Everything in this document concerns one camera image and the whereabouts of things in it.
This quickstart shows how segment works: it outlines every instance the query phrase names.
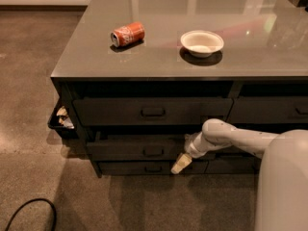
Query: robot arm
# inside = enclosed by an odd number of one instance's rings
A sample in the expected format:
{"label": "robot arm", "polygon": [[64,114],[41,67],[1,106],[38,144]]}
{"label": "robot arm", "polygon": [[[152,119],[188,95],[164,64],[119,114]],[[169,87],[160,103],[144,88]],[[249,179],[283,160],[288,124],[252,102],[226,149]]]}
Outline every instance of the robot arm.
{"label": "robot arm", "polygon": [[208,151],[215,151],[229,146],[236,146],[258,158],[269,147],[278,134],[238,129],[219,119],[209,119],[202,126],[202,132],[187,135],[184,145],[185,154],[181,154],[172,168],[172,173],[179,173],[192,158],[204,156]]}

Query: white bowl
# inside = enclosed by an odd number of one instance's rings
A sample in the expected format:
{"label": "white bowl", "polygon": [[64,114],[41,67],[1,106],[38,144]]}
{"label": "white bowl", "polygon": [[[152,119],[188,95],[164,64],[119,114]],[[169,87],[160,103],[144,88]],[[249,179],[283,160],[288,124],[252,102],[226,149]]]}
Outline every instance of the white bowl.
{"label": "white bowl", "polygon": [[207,58],[223,47],[223,39],[212,32],[196,30],[181,37],[181,43],[197,58]]}

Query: brown floor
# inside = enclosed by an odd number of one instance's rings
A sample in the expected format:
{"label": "brown floor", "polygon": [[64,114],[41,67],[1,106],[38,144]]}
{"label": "brown floor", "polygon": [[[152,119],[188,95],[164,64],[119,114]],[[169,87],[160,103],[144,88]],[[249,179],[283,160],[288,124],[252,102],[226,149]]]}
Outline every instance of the brown floor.
{"label": "brown floor", "polygon": [[[36,197],[56,230],[253,230],[255,175],[103,176],[77,141],[47,127],[58,100],[49,76],[82,13],[0,12],[0,230]],[[10,230],[50,230],[44,202]]]}

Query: red soda can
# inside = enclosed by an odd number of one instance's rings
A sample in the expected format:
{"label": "red soda can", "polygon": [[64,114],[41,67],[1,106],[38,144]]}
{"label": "red soda can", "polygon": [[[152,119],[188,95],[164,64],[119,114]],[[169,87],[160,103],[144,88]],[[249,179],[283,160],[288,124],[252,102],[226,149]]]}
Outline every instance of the red soda can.
{"label": "red soda can", "polygon": [[114,29],[111,38],[115,47],[125,46],[144,38],[144,28],[141,23],[133,22],[129,25]]}

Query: cord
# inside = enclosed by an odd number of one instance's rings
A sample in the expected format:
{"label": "cord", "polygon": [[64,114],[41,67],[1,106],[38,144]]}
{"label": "cord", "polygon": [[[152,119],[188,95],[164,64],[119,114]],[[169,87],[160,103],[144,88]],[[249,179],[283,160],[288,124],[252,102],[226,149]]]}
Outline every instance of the cord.
{"label": "cord", "polygon": [[14,214],[12,215],[12,217],[11,217],[11,219],[9,220],[9,223],[8,223],[8,225],[7,225],[6,229],[5,229],[5,231],[9,231],[9,228],[10,228],[10,226],[11,226],[11,224],[12,224],[13,219],[15,218],[15,216],[17,215],[17,213],[18,213],[23,207],[25,207],[27,204],[30,204],[30,203],[36,202],[36,201],[44,201],[44,202],[47,202],[47,203],[50,205],[50,207],[51,207],[51,209],[52,209],[52,211],[53,211],[53,215],[54,215],[54,219],[53,219],[53,222],[52,222],[51,231],[54,231],[55,228],[56,228],[56,224],[57,224],[57,211],[56,211],[55,205],[54,205],[50,200],[48,200],[48,199],[46,199],[46,198],[34,198],[34,199],[31,199],[31,200],[25,202],[23,205],[21,205],[21,206],[14,212]]}

